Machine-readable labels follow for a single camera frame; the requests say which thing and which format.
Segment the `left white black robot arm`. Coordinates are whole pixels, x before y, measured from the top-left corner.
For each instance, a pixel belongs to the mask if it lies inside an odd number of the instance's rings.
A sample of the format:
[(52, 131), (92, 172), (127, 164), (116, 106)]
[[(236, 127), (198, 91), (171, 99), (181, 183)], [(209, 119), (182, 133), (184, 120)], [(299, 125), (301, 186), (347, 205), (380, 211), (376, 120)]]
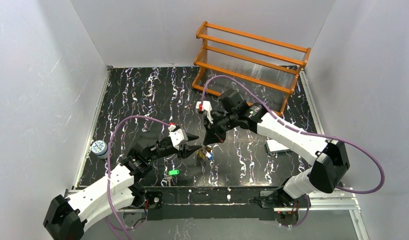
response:
[(87, 188), (50, 202), (43, 226), (54, 240), (79, 240), (96, 222), (114, 211), (145, 201), (139, 183), (153, 168), (153, 161), (176, 155), (186, 159), (201, 148), (188, 145), (199, 136), (185, 130), (171, 131), (161, 140), (139, 137), (126, 157), (112, 171)]

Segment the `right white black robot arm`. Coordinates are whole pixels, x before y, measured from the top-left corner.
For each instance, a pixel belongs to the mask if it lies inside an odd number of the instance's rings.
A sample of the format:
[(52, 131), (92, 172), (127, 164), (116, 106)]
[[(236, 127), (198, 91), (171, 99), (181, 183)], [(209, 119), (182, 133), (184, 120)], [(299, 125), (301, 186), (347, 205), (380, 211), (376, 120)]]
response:
[(279, 118), (262, 102), (249, 105), (239, 92), (229, 89), (218, 101), (224, 110), (213, 110), (209, 101), (198, 101), (196, 111), (204, 114), (204, 145), (223, 143), (236, 127), (275, 140), (298, 154), (310, 168), (286, 179), (277, 189), (277, 201), (293, 201), (320, 191), (332, 193), (350, 168), (346, 146), (335, 139), (310, 135)]

